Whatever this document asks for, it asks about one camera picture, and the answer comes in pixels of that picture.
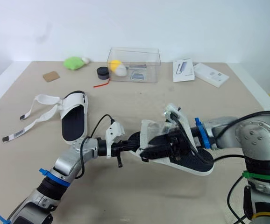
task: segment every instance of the transparent storage container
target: transparent storage container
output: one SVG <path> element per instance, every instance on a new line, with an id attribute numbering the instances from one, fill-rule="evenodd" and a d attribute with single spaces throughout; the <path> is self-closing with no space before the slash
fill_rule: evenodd
<path id="1" fill-rule="evenodd" d="M 111 81 L 156 83 L 161 65 L 159 49 L 111 48 L 108 56 Z"/>

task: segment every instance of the white velcro strap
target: white velcro strap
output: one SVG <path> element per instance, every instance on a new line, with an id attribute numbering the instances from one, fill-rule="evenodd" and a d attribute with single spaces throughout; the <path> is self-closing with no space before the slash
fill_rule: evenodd
<path id="1" fill-rule="evenodd" d="M 22 116 L 20 116 L 20 120 L 24 120 L 30 116 L 35 101 L 39 102 L 40 104 L 44 104 L 44 105 L 54 105 L 57 103 L 60 104 L 62 102 L 60 97 L 53 97 L 53 96 L 48 96 L 48 95 L 44 95 L 44 94 L 37 95 L 32 102 L 30 110 L 26 114 L 23 114 Z"/>
<path id="2" fill-rule="evenodd" d="M 14 134 L 11 134 L 11 135 L 9 135 L 7 137 L 4 137 L 2 139 L 2 141 L 3 142 L 8 142 L 8 141 L 11 141 L 13 139 L 16 139 L 16 138 L 20 137 L 21 135 L 26 133 L 29 129 L 31 129 L 36 123 L 42 122 L 42 121 L 47 121 L 50 118 L 52 118 L 57 111 L 58 111 L 58 105 L 55 105 L 51 110 L 49 110 L 46 113 L 42 114 L 38 119 L 35 119 L 35 121 L 33 121 L 30 125 L 26 126 L 22 130 L 14 133 Z"/>
<path id="3" fill-rule="evenodd" d="M 79 105 L 84 105 L 84 101 L 85 98 L 83 93 L 74 93 L 63 99 L 62 105 L 59 106 L 60 119 L 64 118 L 71 109 Z"/>

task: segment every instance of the black wire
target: black wire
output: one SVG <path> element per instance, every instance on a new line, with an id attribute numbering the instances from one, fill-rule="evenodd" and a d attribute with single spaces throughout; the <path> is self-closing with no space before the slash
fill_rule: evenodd
<path id="1" fill-rule="evenodd" d="M 98 121 L 97 125 L 94 127 L 92 134 L 90 136 L 90 138 L 93 137 L 94 132 L 96 131 L 97 127 L 99 126 L 99 124 L 101 123 L 102 119 L 104 119 L 104 117 L 108 116 L 111 120 L 111 124 L 113 124 L 113 122 L 115 122 L 115 120 L 109 115 L 109 114 L 105 114 L 103 117 L 101 117 L 101 119 Z"/>
<path id="2" fill-rule="evenodd" d="M 84 160 L 83 160 L 83 145 L 84 145 L 85 141 L 86 141 L 88 138 L 89 138 L 89 137 L 86 136 L 86 137 L 83 139 L 83 141 L 82 141 L 82 143 L 81 143 L 81 146 L 80 146 L 80 163 L 81 163 L 81 169 L 82 169 L 82 171 L 81 171 L 81 174 L 80 174 L 79 176 L 76 176 L 76 177 L 75 177 L 75 179 L 81 178 L 81 177 L 84 175 L 84 173 L 85 173 Z"/>
<path id="3" fill-rule="evenodd" d="M 241 121 L 244 121 L 246 119 L 249 119 L 249 118 L 254 118 L 254 117 L 258 117 L 258 116 L 263 116 L 263 115 L 270 115 L 270 111 L 260 111 L 260 112 L 256 112 L 256 113 L 252 113 L 252 114 L 249 114 L 249 115 L 246 115 L 244 117 L 241 117 L 237 120 L 234 120 L 233 122 L 230 122 L 228 125 L 226 125 L 225 128 L 222 129 L 222 131 L 217 135 L 216 137 L 216 140 L 219 139 L 223 134 L 224 132 L 229 129 L 230 127 L 234 126 L 235 124 L 241 122 Z"/>
<path id="4" fill-rule="evenodd" d="M 217 161 L 225 159 L 225 158 L 230 158 L 230 157 L 245 158 L 244 155 L 230 154 L 230 155 L 223 155 L 223 156 L 217 157 L 216 159 L 214 159 L 214 162 L 217 162 Z"/>
<path id="5" fill-rule="evenodd" d="M 246 219 L 246 218 L 247 218 L 247 216 L 244 215 L 244 216 L 242 216 L 240 219 L 238 219 L 237 221 L 235 221 L 233 224 L 238 224 L 238 223 L 240 223 L 241 221 L 243 221 L 243 220 Z"/>
<path id="6" fill-rule="evenodd" d="M 205 160 L 197 151 L 197 149 L 192 145 L 191 141 L 188 138 L 188 135 L 185 131 L 185 129 L 183 128 L 181 122 L 178 120 L 178 117 L 175 113 L 171 113 L 171 119 L 174 120 L 177 124 L 177 126 L 179 127 L 181 134 L 183 135 L 183 138 L 185 139 L 186 142 L 188 142 L 189 146 L 190 146 L 190 150 L 194 153 L 195 156 L 197 156 L 197 158 L 199 158 L 199 160 L 201 160 L 203 163 L 205 164 L 213 164 L 213 161 L 207 161 Z"/>
<path id="7" fill-rule="evenodd" d="M 243 222 L 243 220 L 237 215 L 237 213 L 235 213 L 235 211 L 233 210 L 232 206 L 230 205 L 230 196 L 234 190 L 234 188 L 237 186 L 237 184 L 243 179 L 243 176 L 240 176 L 239 179 L 233 184 L 232 188 L 229 190 L 229 193 L 227 195 L 227 206 L 230 209 L 230 211 L 233 213 L 233 215 L 238 219 L 238 221 L 240 221 L 242 224 L 245 224 Z"/>
<path id="8" fill-rule="evenodd" d="M 101 117 L 101 119 L 98 121 L 97 125 L 95 126 L 94 130 L 92 131 L 91 136 L 86 136 L 86 137 L 83 139 L 83 141 L 82 141 L 82 143 L 81 143 L 81 146 L 80 146 L 80 163 L 81 163 L 81 169 L 82 169 L 82 171 L 81 171 L 81 174 L 80 174 L 79 176 L 76 176 L 76 177 L 75 177 L 75 179 L 81 178 L 81 177 L 84 175 L 84 173 L 85 173 L 84 160 L 83 160 L 83 145 L 84 145 L 85 141 L 86 141 L 88 138 L 92 138 L 94 132 L 96 131 L 96 129 L 97 129 L 97 127 L 99 126 L 99 124 L 101 123 L 102 119 L 104 119 L 106 116 L 108 116 L 108 117 L 110 118 L 111 124 L 112 124 L 113 122 L 115 122 L 115 120 L 114 120 L 109 114 L 105 114 L 105 115 L 104 115 L 103 117 Z"/>

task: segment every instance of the white box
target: white box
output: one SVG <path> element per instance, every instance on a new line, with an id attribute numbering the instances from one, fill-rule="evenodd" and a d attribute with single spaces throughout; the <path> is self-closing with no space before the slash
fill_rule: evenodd
<path id="1" fill-rule="evenodd" d="M 228 76 L 212 69 L 202 63 L 198 63 L 194 66 L 194 72 L 197 78 L 204 80 L 205 82 L 219 88 L 228 80 Z"/>
<path id="2" fill-rule="evenodd" d="M 173 82 L 191 81 L 195 79 L 193 63 L 190 58 L 173 62 Z"/>

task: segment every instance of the green zip tie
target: green zip tie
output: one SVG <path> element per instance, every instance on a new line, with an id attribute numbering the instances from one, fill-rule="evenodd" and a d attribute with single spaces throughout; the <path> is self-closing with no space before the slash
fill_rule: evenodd
<path id="1" fill-rule="evenodd" d="M 243 171 L 242 176 L 245 177 L 246 179 L 257 178 L 257 179 L 270 181 L 270 175 L 254 174 L 254 173 L 248 172 L 247 170 Z"/>

